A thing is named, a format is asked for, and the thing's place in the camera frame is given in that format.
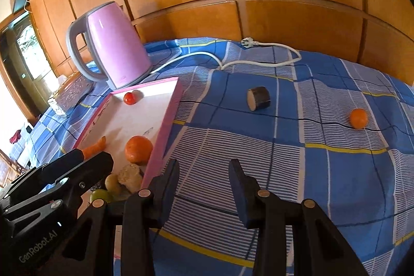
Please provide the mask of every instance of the red cloth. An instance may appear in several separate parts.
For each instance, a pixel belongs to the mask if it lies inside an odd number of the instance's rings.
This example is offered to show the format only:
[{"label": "red cloth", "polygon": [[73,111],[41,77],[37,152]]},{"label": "red cloth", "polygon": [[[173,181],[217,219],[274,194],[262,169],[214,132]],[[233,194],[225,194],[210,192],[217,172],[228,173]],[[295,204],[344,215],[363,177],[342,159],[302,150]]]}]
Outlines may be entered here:
[{"label": "red cloth", "polygon": [[19,129],[14,133],[13,137],[10,138],[10,144],[17,143],[17,141],[20,139],[20,137],[21,136],[20,136],[20,129]]}]

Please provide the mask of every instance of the pink tray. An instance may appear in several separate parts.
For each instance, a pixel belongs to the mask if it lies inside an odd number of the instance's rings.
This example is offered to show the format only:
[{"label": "pink tray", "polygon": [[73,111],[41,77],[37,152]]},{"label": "pink tray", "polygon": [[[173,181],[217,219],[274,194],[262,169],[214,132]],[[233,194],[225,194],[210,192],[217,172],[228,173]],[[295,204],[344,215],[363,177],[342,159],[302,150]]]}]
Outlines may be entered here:
[{"label": "pink tray", "polygon": [[[141,92],[143,97],[134,105],[123,101],[125,93]],[[164,168],[163,156],[183,87],[178,78],[148,82],[110,93],[98,107],[81,133],[75,148],[85,148],[106,136],[106,149],[114,164],[112,173],[128,164],[124,148],[135,135],[144,135],[154,149],[145,170],[141,188],[147,188],[153,177]]]}]

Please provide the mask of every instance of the window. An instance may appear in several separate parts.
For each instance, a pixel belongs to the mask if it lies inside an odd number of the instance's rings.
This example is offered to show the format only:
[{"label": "window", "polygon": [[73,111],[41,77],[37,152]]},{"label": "window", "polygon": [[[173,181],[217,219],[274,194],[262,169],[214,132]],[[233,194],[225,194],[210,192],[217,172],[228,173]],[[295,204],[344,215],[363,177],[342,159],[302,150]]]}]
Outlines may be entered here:
[{"label": "window", "polygon": [[32,25],[28,25],[22,31],[20,37],[17,38],[17,44],[33,79],[50,70],[49,62],[37,41]]}]

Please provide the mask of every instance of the small fruit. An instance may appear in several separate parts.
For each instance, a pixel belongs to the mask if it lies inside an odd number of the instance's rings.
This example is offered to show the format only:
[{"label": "small fruit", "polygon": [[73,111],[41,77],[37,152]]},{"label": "small fruit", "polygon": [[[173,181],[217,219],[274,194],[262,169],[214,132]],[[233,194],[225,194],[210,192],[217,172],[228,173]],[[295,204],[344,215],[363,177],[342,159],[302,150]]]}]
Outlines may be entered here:
[{"label": "small fruit", "polygon": [[134,93],[128,92],[124,95],[124,102],[127,105],[134,105],[135,103],[137,103],[137,99],[135,98]]},{"label": "small fruit", "polygon": [[118,181],[124,185],[129,192],[138,192],[141,188],[142,177],[141,170],[138,165],[125,165],[118,174]]},{"label": "small fruit", "polygon": [[89,197],[90,203],[93,203],[96,199],[105,200],[107,203],[113,201],[112,195],[105,189],[96,189],[91,193],[91,196]]},{"label": "small fruit", "polygon": [[365,128],[368,123],[366,111],[364,109],[354,109],[349,115],[349,123],[357,130]]},{"label": "small fruit", "polygon": [[134,136],[125,145],[125,157],[133,164],[146,165],[151,152],[152,143],[144,136]]},{"label": "small fruit", "polygon": [[118,176],[111,174],[105,179],[105,187],[109,193],[114,196],[118,196],[122,192],[121,184],[118,182]]}]

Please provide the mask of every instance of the kettle handle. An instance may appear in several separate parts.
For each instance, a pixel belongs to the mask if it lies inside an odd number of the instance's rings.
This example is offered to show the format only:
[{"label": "kettle handle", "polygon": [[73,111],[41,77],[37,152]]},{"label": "kettle handle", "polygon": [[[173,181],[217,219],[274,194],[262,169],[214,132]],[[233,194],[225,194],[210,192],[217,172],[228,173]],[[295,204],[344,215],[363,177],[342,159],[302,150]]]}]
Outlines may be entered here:
[{"label": "kettle handle", "polygon": [[86,66],[86,64],[82,60],[79,49],[77,48],[76,37],[79,34],[83,33],[85,35],[86,45],[89,49],[91,49],[91,52],[94,52],[95,46],[93,46],[93,42],[89,35],[86,18],[86,15],[83,15],[76,19],[69,26],[68,31],[66,33],[66,45],[68,46],[68,51],[73,60],[73,63],[86,78],[92,81],[107,81],[108,77],[106,76],[106,74],[94,73]]}]

